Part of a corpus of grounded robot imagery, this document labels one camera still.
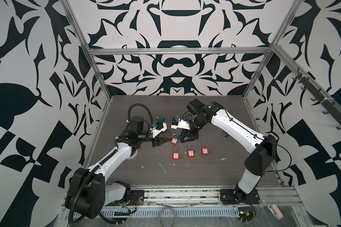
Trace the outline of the red padlock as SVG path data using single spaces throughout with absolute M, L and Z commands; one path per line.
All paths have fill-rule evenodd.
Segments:
M 170 143 L 173 145 L 173 146 L 176 146 L 178 144 L 178 137 L 179 135 L 176 134 L 176 133 L 173 133 L 172 134 L 172 139 L 170 141 Z
M 207 146 L 206 142 L 202 142 L 201 143 L 201 154 L 203 156 L 208 156 L 209 155 L 209 149 L 208 149 L 208 146 Z
M 180 153 L 177 146 L 173 148 L 172 160 L 180 160 Z
M 195 151 L 191 144 L 187 145 L 187 156 L 188 158 L 194 158 L 195 157 Z

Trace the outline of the red padlock front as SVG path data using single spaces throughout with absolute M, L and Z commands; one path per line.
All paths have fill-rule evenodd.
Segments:
M 177 146 L 173 148 L 172 160 L 180 160 L 180 153 Z

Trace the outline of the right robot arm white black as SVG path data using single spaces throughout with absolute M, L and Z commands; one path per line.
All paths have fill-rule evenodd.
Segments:
M 250 154 L 244 162 L 245 171 L 235 188 L 236 193 L 249 195 L 276 157 L 276 138 L 272 135 L 265 136 L 246 126 L 216 101 L 205 105 L 196 98 L 189 102 L 187 109 L 193 119 L 175 117 L 171 123 L 173 129 L 182 129 L 182 143 L 199 139 L 199 131 L 207 124 L 212 124 L 234 138 Z

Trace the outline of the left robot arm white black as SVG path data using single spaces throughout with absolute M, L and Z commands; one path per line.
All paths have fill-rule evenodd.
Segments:
M 160 134 L 167 133 L 164 117 L 158 117 L 154 122 L 149 108 L 139 104 L 146 110 L 150 121 L 141 116 L 132 116 L 131 111 L 137 104 L 129 107 L 127 125 L 119 136 L 114 139 L 114 148 L 95 164 L 82 168 L 74 173 L 70 181 L 70 188 L 65 200 L 65 207 L 69 210 L 68 224 L 75 226 L 84 218 L 94 219 L 99 216 L 105 222 L 119 225 L 127 217 L 134 214 L 136 209 L 127 211 L 121 218 L 106 218 L 102 213 L 105 205 L 118 202 L 125 206 L 130 199 L 131 186 L 121 181 L 106 185 L 109 177 L 127 159 L 136 156 L 143 142 L 150 141 L 153 147 L 162 145 Z

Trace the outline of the tape roll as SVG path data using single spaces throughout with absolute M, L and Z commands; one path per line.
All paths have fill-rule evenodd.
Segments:
M 134 159 L 138 154 L 138 151 L 136 150 L 128 159 Z

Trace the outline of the small circuit board right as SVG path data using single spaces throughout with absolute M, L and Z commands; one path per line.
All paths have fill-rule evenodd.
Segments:
M 238 220 L 243 223 L 248 223 L 256 217 L 256 212 L 253 208 L 239 207 L 238 214 Z

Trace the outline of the pink white clip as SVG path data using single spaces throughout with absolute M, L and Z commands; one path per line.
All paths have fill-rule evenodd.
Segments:
M 281 220 L 284 217 L 276 204 L 268 204 L 268 209 L 277 220 Z

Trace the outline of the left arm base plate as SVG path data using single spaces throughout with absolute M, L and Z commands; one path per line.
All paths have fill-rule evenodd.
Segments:
M 126 205 L 140 206 L 144 204 L 145 191 L 144 190 L 132 190 L 130 197 Z

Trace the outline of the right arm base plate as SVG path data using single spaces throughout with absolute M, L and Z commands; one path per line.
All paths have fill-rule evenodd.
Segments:
M 220 201 L 224 205 L 233 204 L 260 204 L 260 196 L 256 189 L 249 194 L 244 193 L 241 189 L 220 189 Z

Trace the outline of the aluminium frame crossbar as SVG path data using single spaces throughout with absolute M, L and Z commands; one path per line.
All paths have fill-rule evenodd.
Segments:
M 205 47 L 205 48 L 111 48 L 92 49 L 90 55 L 153 55 L 153 54 L 265 54 L 269 47 Z

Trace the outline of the grey hook rail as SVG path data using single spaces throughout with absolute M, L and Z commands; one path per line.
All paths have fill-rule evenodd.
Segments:
M 294 81 L 298 81 L 302 84 L 302 90 L 308 91 L 313 98 L 312 102 L 322 105 L 325 109 L 323 111 L 324 115 L 331 115 L 332 118 L 339 124 L 336 127 L 337 130 L 341 130 L 341 105 L 333 98 L 328 92 L 319 85 L 315 79 L 297 68 L 297 75 L 293 78 Z

